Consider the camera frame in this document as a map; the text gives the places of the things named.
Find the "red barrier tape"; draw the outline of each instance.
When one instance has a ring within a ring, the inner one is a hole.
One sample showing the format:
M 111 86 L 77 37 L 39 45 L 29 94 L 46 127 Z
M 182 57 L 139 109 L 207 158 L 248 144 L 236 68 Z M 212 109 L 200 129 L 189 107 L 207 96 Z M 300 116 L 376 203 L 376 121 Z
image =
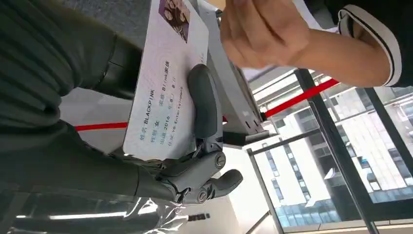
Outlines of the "red barrier tape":
M 127 122 L 122 123 L 100 123 L 91 125 L 80 125 L 76 126 L 76 131 L 88 131 L 88 130 L 100 130 L 100 129 L 115 129 L 115 128 L 126 128 L 128 126 Z
M 265 113 L 265 116 L 266 117 L 273 116 L 276 113 L 281 112 L 281 111 L 283 111 L 283 110 L 285 110 L 285 109 L 287 109 L 291 106 L 294 106 L 295 104 L 297 104 L 301 101 L 304 101 L 308 98 L 311 98 L 312 96 L 317 95 L 320 92 L 322 92 L 322 91 L 324 91 L 324 90 L 326 90 L 326 89 L 328 89 L 328 88 L 330 88 L 330 87 L 332 87 L 336 84 L 338 84 L 338 81 L 336 81 L 335 79 L 329 79 L 328 81 L 326 81 L 324 83 L 321 83 L 320 85 L 315 86 L 315 87 L 305 91 L 304 93 L 302 93 L 302 94 L 300 94 L 296 97 L 293 97 L 292 99 L 282 103 L 281 105 L 276 106 L 271 110 L 268 110 Z
M 308 98 L 311 98 L 314 95 L 319 94 L 320 92 L 334 86 L 338 84 L 338 81 L 334 80 L 334 79 L 330 79 L 324 83 L 321 83 L 318 86 L 315 86 L 307 91 L 305 91 L 304 93 L 293 97 L 292 99 L 282 103 L 279 106 L 274 107 L 271 110 L 268 110 L 265 113 L 266 117 L 270 117 L 275 115 L 278 112 L 281 112 L 301 101 L 304 101 Z M 91 124 L 91 125 L 80 125 L 80 126 L 76 126 L 75 129 L 80 132 L 80 131 L 89 131 L 89 130 L 101 130 L 101 129 L 116 129 L 116 128 L 126 128 L 128 126 L 127 122 L 121 122 L 121 123 L 101 123 L 101 124 Z

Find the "sleeve cuff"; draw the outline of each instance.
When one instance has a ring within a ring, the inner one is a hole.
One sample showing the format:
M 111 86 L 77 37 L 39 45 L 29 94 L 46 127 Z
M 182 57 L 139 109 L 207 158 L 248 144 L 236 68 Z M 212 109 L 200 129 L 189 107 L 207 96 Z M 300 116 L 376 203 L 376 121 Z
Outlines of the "sleeve cuff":
M 385 51 L 390 63 L 390 76 L 383 86 L 397 84 L 402 73 L 402 59 L 400 47 L 393 32 L 370 13 L 355 5 L 346 5 L 339 11 L 338 18 L 340 34 L 353 37 L 351 31 L 353 27 L 349 25 L 349 19 L 352 18 L 376 39 Z

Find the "robotic finger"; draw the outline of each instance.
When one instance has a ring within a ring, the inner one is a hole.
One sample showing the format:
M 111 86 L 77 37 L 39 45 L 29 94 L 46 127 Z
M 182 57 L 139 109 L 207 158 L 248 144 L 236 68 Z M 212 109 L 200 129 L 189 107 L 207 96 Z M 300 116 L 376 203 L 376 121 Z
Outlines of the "robotic finger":
M 230 170 L 220 178 L 211 178 L 226 163 L 223 153 L 222 111 L 213 78 L 203 64 L 188 76 L 188 87 L 196 109 L 197 150 L 182 163 L 163 170 L 157 180 L 175 193 L 175 202 L 200 204 L 225 196 L 243 180 L 241 173 Z

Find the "window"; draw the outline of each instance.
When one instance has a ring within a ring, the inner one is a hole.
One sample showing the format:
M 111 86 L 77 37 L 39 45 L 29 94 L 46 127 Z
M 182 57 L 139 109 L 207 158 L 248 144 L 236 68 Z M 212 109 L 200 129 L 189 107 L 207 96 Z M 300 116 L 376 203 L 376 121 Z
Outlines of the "window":
M 297 179 L 302 179 L 302 175 L 301 175 L 301 173 L 298 171 L 298 172 L 295 172 L 296 173 L 296 178 Z
M 370 101 L 370 98 L 367 96 L 367 93 L 366 93 L 366 91 L 364 91 L 364 89 L 356 88 L 356 92 L 357 92 L 358 96 L 360 97 L 360 100 L 363 103 L 366 110 L 374 109 L 373 104 Z
M 313 146 L 325 143 L 324 138 L 321 135 L 321 133 L 317 133 L 315 135 L 309 136 L 308 139 L 310 140 Z
M 369 164 L 369 162 L 367 161 L 367 159 L 365 159 L 365 158 L 363 158 L 363 157 L 357 157 L 357 159 L 358 159 L 358 161 L 359 161 L 359 163 L 360 163 L 360 165 L 361 165 L 361 168 L 370 168 L 370 164 Z
M 284 120 L 281 119 L 281 120 L 276 121 L 276 122 L 275 122 L 275 126 L 276 126 L 277 128 L 282 128 L 282 127 L 284 127 L 284 126 L 285 126 Z
M 298 112 L 297 115 L 298 115 L 298 118 L 303 119 L 303 118 L 312 116 L 312 113 L 310 109 L 305 109 L 303 111 Z
M 330 155 L 330 149 L 328 148 L 328 146 L 326 146 L 323 148 L 316 149 L 314 153 L 316 154 L 317 157 L 324 157 L 324 156 Z
M 304 131 L 310 131 L 310 130 L 313 130 L 313 129 L 316 129 L 316 128 L 319 127 L 315 119 L 305 121 L 305 122 L 301 123 L 301 125 L 302 125 L 302 128 L 304 129 Z
M 334 106 L 338 105 L 337 98 L 332 97 L 332 98 L 330 98 L 330 100 L 331 100 L 331 102 L 333 103 Z
M 285 152 L 287 153 L 287 154 L 290 154 L 290 153 L 293 153 L 293 151 L 291 150 L 291 147 L 290 147 L 290 145 L 284 145 L 284 149 L 285 149 Z
M 281 192 L 280 188 L 276 188 L 275 193 L 277 193 L 277 197 L 278 197 L 279 200 L 284 199 L 284 196 L 282 195 L 282 192 Z
M 283 227 L 289 227 L 290 222 L 288 222 L 288 218 L 285 215 L 278 216 L 278 219 L 280 220 L 281 226 Z
M 412 178 L 412 177 L 405 178 L 404 181 L 406 182 L 406 184 L 407 184 L 408 186 L 412 186 L 412 185 L 413 185 L 413 178 Z
M 311 217 L 313 218 L 315 223 L 322 223 L 319 213 L 311 213 Z
M 311 218 L 310 214 L 302 214 L 302 217 L 304 218 L 304 220 L 307 224 L 314 224 L 314 221 Z
M 272 185 L 274 186 L 274 188 L 279 188 L 280 186 L 278 185 L 278 182 L 276 179 L 272 180 Z
M 308 193 L 308 192 L 304 192 L 304 193 L 302 193 L 303 195 L 304 195 L 304 197 L 305 197 L 305 199 L 307 200 L 307 201 L 309 201 L 310 199 L 311 199 L 311 196 L 310 196 L 310 194 Z
M 380 185 L 377 182 L 370 183 L 370 185 L 374 191 L 381 190 Z
M 332 222 L 331 218 L 330 218 L 330 216 L 328 215 L 327 212 L 320 213 L 320 216 L 321 216 L 321 219 L 323 220 L 323 223 L 331 223 Z
M 295 214 L 294 216 L 299 226 L 305 226 L 305 221 L 301 214 Z

